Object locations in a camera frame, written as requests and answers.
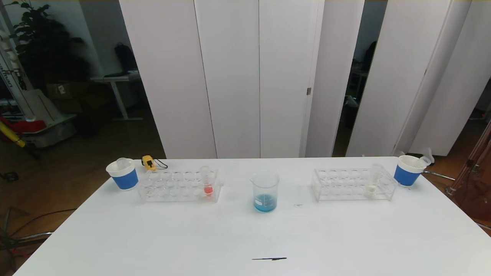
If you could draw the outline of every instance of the white desk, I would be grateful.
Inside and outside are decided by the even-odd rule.
[[[114,96],[116,97],[116,102],[118,103],[119,110],[123,115],[122,120],[143,120],[143,118],[140,117],[135,117],[135,118],[128,117],[128,113],[126,112],[126,108],[124,107],[123,100],[121,99],[121,94],[119,93],[118,85],[116,84],[116,82],[131,82],[134,80],[139,80],[140,78],[141,77],[139,73],[131,73],[119,77],[93,77],[90,78],[90,80],[98,83],[111,84],[112,91],[114,93]]]
[[[491,239],[425,178],[388,201],[317,203],[313,168],[382,164],[395,157],[166,160],[169,171],[220,170],[216,204],[142,204],[105,182],[16,276],[443,275],[491,273]],[[248,178],[281,177],[278,206],[252,206]],[[253,258],[286,257],[282,260]]]

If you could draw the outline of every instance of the potted plant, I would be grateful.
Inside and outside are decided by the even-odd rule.
[[[50,18],[46,12],[49,5],[34,8],[26,1],[8,5],[26,9],[22,21],[14,25],[21,42],[15,49],[34,88],[44,90],[46,83],[87,80],[89,64],[74,53],[83,40],[70,37],[63,24]]]

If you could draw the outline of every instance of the black cable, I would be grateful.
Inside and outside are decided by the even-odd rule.
[[[44,215],[40,215],[38,217],[35,217],[35,218],[31,219],[30,221],[26,222],[19,229],[15,230],[12,234],[10,234],[10,236],[13,236],[13,235],[17,234],[20,230],[22,230],[24,227],[26,227],[29,223],[31,223],[31,222],[33,222],[33,221],[35,221],[37,219],[40,219],[40,218],[45,217],[45,216],[48,216],[48,215],[56,214],[56,213],[69,212],[69,211],[75,211],[75,210],[76,210],[76,208],[74,208],[74,209],[60,210],[60,211],[55,211],[55,212],[51,212],[51,213],[47,213],[47,214],[44,214]]]
[[[168,168],[169,167],[166,164],[164,164],[162,161],[160,161],[159,159],[155,159],[155,163],[160,163],[159,167],[161,167],[161,168]]]

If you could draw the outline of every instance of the red liquid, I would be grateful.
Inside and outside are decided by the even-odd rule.
[[[205,187],[205,194],[208,195],[208,196],[212,195],[213,194],[213,187],[206,186]]]

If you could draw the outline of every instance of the blue and white cup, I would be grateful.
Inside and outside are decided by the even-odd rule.
[[[106,167],[106,171],[123,191],[133,189],[138,183],[135,165],[131,159],[119,158]]]
[[[426,157],[402,155],[399,157],[394,179],[403,186],[411,186],[429,164],[431,162]]]

